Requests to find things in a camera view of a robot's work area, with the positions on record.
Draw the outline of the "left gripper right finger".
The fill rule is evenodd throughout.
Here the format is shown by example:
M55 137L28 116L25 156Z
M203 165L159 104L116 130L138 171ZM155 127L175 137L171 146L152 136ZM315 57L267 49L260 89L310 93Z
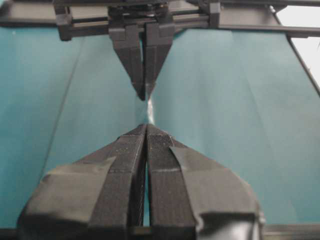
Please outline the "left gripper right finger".
M152 124L146 140L154 239L262 239L264 214L246 181Z

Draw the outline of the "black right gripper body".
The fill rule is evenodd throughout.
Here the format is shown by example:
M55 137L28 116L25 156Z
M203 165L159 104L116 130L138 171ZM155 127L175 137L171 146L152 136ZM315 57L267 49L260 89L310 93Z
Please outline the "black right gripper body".
M169 0L55 0L53 7L59 36L108 34L115 42L132 42L143 34L147 42L171 42L176 32ZM73 9L102 7L103 16L76 18Z

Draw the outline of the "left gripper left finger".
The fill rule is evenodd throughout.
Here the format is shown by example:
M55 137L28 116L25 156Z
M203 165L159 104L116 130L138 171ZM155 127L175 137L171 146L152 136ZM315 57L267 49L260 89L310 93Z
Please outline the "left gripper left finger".
M18 218L18 238L127 240L143 224L146 128L49 171Z

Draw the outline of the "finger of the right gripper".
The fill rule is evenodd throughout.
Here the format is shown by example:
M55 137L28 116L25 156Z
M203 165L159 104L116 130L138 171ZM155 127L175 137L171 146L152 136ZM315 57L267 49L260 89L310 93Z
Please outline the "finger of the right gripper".
M151 93L173 43L173 24L147 23L144 38L145 91Z
M146 93L138 26L111 26L108 33L137 96L144 101Z

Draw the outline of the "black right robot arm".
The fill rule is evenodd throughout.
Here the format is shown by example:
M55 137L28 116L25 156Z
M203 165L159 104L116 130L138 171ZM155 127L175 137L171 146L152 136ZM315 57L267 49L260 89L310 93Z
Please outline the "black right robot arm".
M56 27L62 41L109 35L141 100L150 97L173 44L185 29L283 32L318 37L318 27L284 26L276 13L317 0L5 0L2 27Z

